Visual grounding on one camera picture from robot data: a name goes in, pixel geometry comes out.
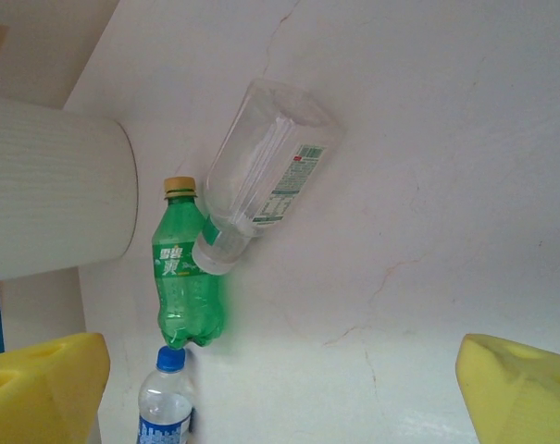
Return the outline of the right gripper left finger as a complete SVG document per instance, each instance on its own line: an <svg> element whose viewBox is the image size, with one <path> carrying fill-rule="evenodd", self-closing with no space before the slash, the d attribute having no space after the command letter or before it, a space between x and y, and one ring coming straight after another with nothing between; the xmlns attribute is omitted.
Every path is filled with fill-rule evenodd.
<svg viewBox="0 0 560 444"><path fill-rule="evenodd" d="M109 371L99 333L0 353L0 443L85 443Z"/></svg>

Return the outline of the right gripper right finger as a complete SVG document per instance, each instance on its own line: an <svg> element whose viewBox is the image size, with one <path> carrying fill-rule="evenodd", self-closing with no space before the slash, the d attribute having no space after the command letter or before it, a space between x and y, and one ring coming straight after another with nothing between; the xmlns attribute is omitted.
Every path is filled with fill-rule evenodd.
<svg viewBox="0 0 560 444"><path fill-rule="evenodd" d="M560 443L560 354L467 334L455 374L480 443Z"/></svg>

